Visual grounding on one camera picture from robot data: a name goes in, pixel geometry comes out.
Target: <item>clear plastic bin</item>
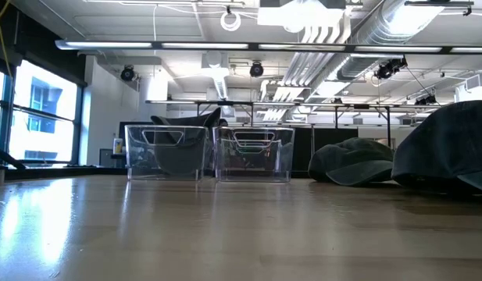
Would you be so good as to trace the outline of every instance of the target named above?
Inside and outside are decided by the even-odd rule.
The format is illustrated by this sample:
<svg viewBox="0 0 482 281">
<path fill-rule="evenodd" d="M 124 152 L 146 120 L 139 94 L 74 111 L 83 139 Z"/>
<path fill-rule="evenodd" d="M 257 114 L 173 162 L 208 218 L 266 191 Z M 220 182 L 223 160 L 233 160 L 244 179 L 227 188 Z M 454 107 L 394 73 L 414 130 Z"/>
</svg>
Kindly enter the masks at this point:
<svg viewBox="0 0 482 281">
<path fill-rule="evenodd" d="M 213 132 L 218 180 L 285 183 L 291 179 L 294 129 L 221 127 Z"/>
<path fill-rule="evenodd" d="M 212 141 L 201 126 L 128 125 L 130 180 L 200 180 L 212 176 Z"/>
</svg>

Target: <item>ceiling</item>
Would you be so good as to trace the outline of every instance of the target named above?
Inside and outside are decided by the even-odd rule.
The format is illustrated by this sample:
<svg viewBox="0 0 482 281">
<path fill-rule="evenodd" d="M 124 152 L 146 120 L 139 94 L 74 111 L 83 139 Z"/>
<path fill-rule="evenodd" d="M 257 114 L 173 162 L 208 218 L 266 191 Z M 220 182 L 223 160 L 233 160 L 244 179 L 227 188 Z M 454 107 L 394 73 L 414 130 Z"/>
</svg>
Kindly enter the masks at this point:
<svg viewBox="0 0 482 281">
<path fill-rule="evenodd" d="M 352 26 L 357 24 L 379 0 L 362 0 L 362 9 L 352 14 Z M 482 13 L 482 0 L 474 0 L 473 12 Z M 83 0 L 13 0 L 19 9 L 33 17 L 59 36 L 70 39 L 89 40 L 154 40 L 153 12 L 151 6 L 126 6 L 117 3 L 89 3 Z M 256 12 L 259 0 L 246 2 L 242 12 Z M 177 7 L 191 12 L 190 7 Z M 223 8 L 198 7 L 199 12 L 217 12 Z M 258 42 L 296 42 L 302 34 L 292 34 L 282 27 L 262 27 L 256 20 L 243 16 L 241 27 L 226 31 L 220 26 L 221 14 L 200 14 L 198 19 L 192 13 L 177 12 L 158 7 L 155 9 L 156 39 L 158 41 L 258 41 Z M 437 16 L 424 30 L 418 33 L 410 44 L 482 44 L 482 16 Z M 106 53 L 117 56 L 152 56 L 150 51 L 131 51 Z M 197 76 L 201 67 L 202 52 L 158 51 L 160 57 L 176 77 L 175 81 L 183 92 L 205 92 L 214 87 L 211 78 Z M 259 89 L 261 79 L 249 77 L 249 67 L 254 60 L 259 60 L 265 67 L 265 76 L 281 76 L 291 62 L 293 54 L 278 52 L 231 52 L 228 54 L 232 76 L 227 78 L 228 87 Z M 344 101 L 372 101 L 382 96 L 383 101 L 403 101 L 409 94 L 420 92 L 433 84 L 437 87 L 439 101 L 453 99 L 455 83 L 461 80 L 448 76 L 470 76 L 472 71 L 482 69 L 482 55 L 407 55 L 408 71 L 401 71 L 387 83 L 375 87 L 366 74 L 364 81 L 348 87 L 349 94 Z M 114 73 L 122 66 L 114 65 Z"/>
</svg>

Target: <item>security camera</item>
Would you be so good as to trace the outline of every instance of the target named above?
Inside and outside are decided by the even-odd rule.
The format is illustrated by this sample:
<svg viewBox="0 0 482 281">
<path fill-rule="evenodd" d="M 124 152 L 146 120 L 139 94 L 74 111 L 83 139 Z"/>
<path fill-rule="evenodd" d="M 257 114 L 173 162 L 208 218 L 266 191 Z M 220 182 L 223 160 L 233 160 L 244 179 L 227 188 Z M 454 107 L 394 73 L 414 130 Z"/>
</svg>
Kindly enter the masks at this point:
<svg viewBox="0 0 482 281">
<path fill-rule="evenodd" d="M 133 70 L 133 66 L 124 66 L 124 70 L 121 73 L 121 79 L 126 82 L 131 82 L 137 79 L 137 75 Z"/>
<path fill-rule="evenodd" d="M 261 62 L 254 62 L 251 66 L 251 70 L 249 70 L 249 74 L 251 77 L 260 77 L 263 75 L 263 66 Z"/>
</svg>

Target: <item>table surface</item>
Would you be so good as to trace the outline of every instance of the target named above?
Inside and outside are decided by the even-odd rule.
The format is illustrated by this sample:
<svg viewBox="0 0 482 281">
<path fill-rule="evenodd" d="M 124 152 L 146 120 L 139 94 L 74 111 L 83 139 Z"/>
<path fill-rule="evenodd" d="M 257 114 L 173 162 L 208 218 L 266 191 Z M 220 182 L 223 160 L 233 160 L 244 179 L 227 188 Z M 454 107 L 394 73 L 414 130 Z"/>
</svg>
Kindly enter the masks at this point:
<svg viewBox="0 0 482 281">
<path fill-rule="evenodd" d="M 0 187 L 0 280 L 482 280 L 482 197 L 395 185 Z"/>
</svg>

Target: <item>bin handle cutout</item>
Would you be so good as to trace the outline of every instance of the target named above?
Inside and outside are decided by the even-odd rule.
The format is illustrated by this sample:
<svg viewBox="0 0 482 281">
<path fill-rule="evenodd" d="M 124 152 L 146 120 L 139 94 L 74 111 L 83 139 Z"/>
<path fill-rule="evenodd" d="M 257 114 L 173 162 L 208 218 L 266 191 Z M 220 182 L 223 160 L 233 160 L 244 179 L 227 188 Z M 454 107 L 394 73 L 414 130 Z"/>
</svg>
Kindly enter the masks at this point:
<svg viewBox="0 0 482 281">
<path fill-rule="evenodd" d="M 177 142 L 176 143 L 171 143 L 171 144 L 154 144 L 153 142 L 151 143 L 150 141 L 148 141 L 147 139 L 147 136 L 145 136 L 145 133 L 154 133 L 154 138 L 155 138 L 155 135 L 157 133 L 165 133 L 167 134 L 167 137 L 170 136 L 170 133 L 179 133 L 180 134 L 180 137 L 178 138 Z M 184 139 L 184 132 L 181 132 L 181 131 L 170 131 L 170 130 L 142 130 L 141 131 L 141 135 L 142 137 L 144 138 L 145 140 L 145 143 L 147 143 L 148 145 L 153 145 L 153 146 L 157 146 L 157 147 L 172 147 L 172 146 L 177 146 L 183 139 Z"/>
<path fill-rule="evenodd" d="M 249 140 L 243 139 L 242 135 L 252 135 L 252 134 L 264 134 L 268 137 L 268 140 Z M 267 132 L 236 132 L 234 133 L 234 139 L 237 145 L 240 148 L 267 148 L 272 144 L 273 139 L 275 138 L 274 133 L 267 133 Z"/>
</svg>

